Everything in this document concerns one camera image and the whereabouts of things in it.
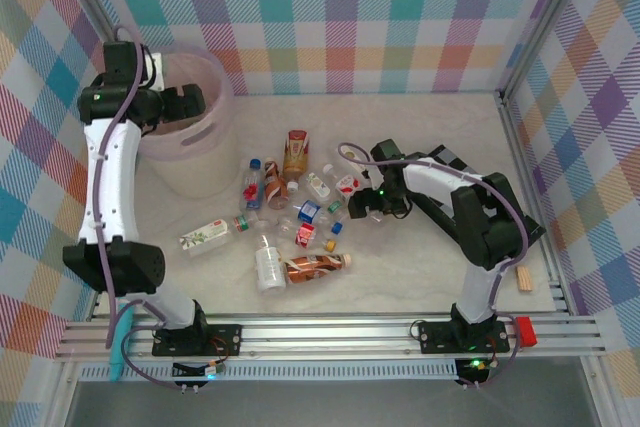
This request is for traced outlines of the tall brown tea bottle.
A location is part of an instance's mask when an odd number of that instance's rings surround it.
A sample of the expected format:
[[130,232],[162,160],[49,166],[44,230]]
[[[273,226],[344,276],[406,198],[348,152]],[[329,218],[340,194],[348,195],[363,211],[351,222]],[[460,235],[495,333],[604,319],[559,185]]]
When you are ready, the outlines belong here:
[[290,130],[285,139],[283,178],[289,193],[299,189],[299,179],[307,171],[309,134],[305,130]]

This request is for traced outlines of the red label bottle yellow cap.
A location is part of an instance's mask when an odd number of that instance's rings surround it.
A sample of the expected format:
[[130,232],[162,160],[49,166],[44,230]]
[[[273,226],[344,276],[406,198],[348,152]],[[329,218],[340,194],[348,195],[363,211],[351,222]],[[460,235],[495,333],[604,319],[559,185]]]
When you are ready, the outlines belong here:
[[335,240],[324,235],[318,227],[306,222],[298,227],[294,243],[305,249],[323,249],[329,253],[333,253],[336,248]]

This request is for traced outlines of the brown coffee bottle white swirl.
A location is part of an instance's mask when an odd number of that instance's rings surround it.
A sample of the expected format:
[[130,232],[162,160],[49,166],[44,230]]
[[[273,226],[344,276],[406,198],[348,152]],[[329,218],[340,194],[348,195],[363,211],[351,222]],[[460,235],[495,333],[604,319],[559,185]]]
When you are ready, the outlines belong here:
[[284,209],[289,202],[289,195],[275,159],[271,157],[265,159],[264,172],[264,193],[267,205],[274,210]]

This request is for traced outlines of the white opaque plastic bottle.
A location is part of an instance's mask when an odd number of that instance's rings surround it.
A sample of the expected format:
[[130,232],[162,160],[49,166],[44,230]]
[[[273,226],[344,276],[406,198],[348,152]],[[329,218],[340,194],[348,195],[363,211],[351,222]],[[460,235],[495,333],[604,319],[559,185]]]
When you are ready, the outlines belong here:
[[281,254],[267,234],[258,235],[254,259],[257,287],[261,293],[278,292],[286,288]]

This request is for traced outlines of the red white yoghurt bottle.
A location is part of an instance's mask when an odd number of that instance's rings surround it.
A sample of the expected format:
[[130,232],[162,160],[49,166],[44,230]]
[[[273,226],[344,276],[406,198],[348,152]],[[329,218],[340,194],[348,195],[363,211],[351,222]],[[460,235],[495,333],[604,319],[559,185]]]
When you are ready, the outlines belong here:
[[336,191],[345,201],[347,201],[361,187],[362,184],[359,179],[351,174],[340,177],[335,184]]

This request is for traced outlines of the clear bottle blue label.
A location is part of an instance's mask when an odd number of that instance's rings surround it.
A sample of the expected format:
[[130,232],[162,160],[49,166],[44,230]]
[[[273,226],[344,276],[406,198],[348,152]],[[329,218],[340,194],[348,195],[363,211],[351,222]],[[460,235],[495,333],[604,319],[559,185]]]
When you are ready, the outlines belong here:
[[311,200],[293,205],[294,216],[301,222],[320,227],[332,235],[339,235],[343,231],[343,224],[337,221],[324,207]]

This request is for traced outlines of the red plastic block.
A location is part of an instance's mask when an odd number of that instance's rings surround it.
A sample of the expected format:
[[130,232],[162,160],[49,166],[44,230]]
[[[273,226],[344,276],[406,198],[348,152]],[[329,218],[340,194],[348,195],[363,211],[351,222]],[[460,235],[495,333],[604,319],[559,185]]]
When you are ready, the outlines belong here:
[[522,347],[533,347],[538,343],[536,332],[530,317],[516,317],[515,325],[518,329],[518,338]]

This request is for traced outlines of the clear water bottle blue cap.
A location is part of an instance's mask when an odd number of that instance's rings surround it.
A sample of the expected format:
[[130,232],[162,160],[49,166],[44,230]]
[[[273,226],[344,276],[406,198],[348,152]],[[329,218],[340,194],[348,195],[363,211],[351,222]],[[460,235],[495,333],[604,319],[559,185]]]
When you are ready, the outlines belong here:
[[264,176],[262,163],[253,158],[243,173],[240,208],[244,211],[260,210],[264,196]]

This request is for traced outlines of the shiny copper plastic bottle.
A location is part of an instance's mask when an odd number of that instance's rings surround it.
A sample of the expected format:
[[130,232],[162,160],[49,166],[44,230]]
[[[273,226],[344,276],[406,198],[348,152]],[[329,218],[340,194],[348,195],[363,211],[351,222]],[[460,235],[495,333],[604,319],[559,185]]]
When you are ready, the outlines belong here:
[[322,278],[334,272],[348,269],[351,264],[352,257],[349,254],[309,255],[284,261],[287,280],[292,284]]

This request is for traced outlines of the teal plastic tool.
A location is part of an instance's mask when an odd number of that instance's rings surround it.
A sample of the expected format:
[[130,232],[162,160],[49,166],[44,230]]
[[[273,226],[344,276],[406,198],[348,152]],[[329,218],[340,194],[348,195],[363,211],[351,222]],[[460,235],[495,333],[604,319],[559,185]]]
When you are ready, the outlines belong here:
[[121,304],[118,314],[120,317],[114,330],[113,344],[110,352],[110,382],[118,382],[124,370],[125,361],[122,354],[122,346],[126,344],[125,336],[133,325],[134,308],[127,308],[124,304]]

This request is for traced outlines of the small clear plastic bottle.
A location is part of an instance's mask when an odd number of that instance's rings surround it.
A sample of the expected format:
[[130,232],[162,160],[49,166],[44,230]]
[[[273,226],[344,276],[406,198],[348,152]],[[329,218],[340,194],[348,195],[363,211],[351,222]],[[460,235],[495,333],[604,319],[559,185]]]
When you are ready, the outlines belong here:
[[293,240],[298,232],[299,222],[289,216],[280,216],[276,223],[277,235],[281,238]]

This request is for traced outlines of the clear bottle green leaf label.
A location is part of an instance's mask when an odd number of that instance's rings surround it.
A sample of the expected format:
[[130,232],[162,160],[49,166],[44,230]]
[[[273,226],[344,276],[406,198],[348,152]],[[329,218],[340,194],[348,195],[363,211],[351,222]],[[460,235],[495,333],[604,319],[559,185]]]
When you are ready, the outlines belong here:
[[237,240],[249,231],[259,220],[255,212],[247,212],[235,217],[223,217],[183,234],[179,244],[184,252],[194,257]]

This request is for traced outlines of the pale pink plastic bin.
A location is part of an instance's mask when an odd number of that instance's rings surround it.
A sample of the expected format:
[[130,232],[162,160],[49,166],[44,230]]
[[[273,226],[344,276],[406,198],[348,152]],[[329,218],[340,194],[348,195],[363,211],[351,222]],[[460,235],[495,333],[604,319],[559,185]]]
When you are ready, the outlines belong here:
[[177,194],[206,198],[226,189],[240,166],[234,127],[234,91],[221,62],[208,50],[177,43],[158,49],[167,88],[187,84],[203,94],[202,114],[163,121],[144,136],[138,152]]

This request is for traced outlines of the black connector board green light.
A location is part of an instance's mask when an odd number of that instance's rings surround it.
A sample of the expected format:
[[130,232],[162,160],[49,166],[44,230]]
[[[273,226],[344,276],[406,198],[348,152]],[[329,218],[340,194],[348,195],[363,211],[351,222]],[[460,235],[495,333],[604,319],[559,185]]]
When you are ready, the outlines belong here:
[[222,361],[212,361],[205,365],[187,365],[174,362],[172,365],[172,378],[175,384],[185,394],[188,390],[198,393],[209,382],[216,380],[226,370]]
[[455,382],[463,388],[477,389],[481,384],[488,381],[491,372],[497,369],[498,366],[497,359],[456,359],[457,379]]

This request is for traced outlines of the small white bottle green label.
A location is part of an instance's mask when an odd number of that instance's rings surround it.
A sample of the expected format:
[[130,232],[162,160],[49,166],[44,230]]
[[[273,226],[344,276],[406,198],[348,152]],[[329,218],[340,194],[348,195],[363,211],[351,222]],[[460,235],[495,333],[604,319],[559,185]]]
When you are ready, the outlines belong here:
[[305,187],[319,204],[326,204],[332,198],[332,190],[325,182],[323,174],[312,166],[304,177]]

